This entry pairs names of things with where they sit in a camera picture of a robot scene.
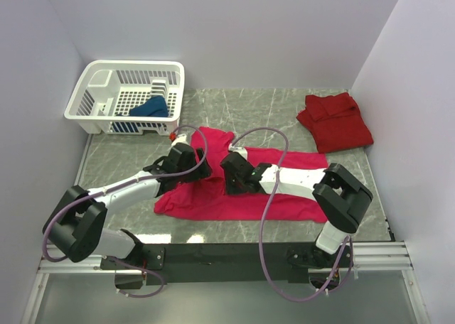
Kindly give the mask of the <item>pink t shirt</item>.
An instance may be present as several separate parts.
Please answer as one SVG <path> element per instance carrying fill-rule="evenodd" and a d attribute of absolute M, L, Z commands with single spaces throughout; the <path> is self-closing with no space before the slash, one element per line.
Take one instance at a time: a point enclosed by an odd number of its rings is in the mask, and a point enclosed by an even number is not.
<path fill-rule="evenodd" d="M 212 174 L 196 182 L 182 183 L 165 193 L 156 201 L 154 212 L 195 221 L 260 220 L 268 195 L 229 195 L 225 191 L 225 176 L 220 162 L 227 156 L 234 134 L 202 126 L 200 132 L 193 133 L 191 137 L 193 148 L 204 147 L 202 135 L 208 141 L 208 164 Z M 326 216 L 316 201 L 282 194 L 274 196 L 267 219 L 326 222 Z"/>

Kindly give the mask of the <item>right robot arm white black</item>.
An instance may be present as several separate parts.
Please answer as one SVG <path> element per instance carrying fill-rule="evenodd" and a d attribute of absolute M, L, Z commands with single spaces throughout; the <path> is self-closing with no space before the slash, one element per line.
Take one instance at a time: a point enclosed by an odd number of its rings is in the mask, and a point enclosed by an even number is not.
<path fill-rule="evenodd" d="M 250 193 L 268 195 L 259 228 L 259 256 L 264 260 L 263 231 L 266 217 L 276 195 L 312 200 L 326 216 L 326 223 L 311 245 L 307 257 L 316 268 L 328 266 L 342 254 L 345 244 L 358 231 L 373 194 L 339 163 L 328 168 L 284 168 L 278 164 L 253 166 L 238 152 L 229 153 L 220 163 L 230 195 Z"/>

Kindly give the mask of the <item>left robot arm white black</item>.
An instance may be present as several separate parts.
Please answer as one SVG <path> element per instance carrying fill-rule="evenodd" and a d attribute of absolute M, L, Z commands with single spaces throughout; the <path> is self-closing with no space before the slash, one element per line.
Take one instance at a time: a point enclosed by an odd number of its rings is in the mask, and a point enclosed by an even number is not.
<path fill-rule="evenodd" d="M 106 229 L 107 216 L 159 198 L 182 183 L 207 178 L 211 174 L 207 153 L 207 148 L 177 143 L 167 155 L 130 178 L 91 190 L 79 185 L 69 188 L 43 227 L 44 242 L 54 244 L 62 256 L 53 257 L 44 249 L 44 257 L 51 262 L 69 259 L 78 263 L 91 254 L 101 254 L 117 258 L 128 269 L 138 266 L 143 244 L 125 229 Z"/>

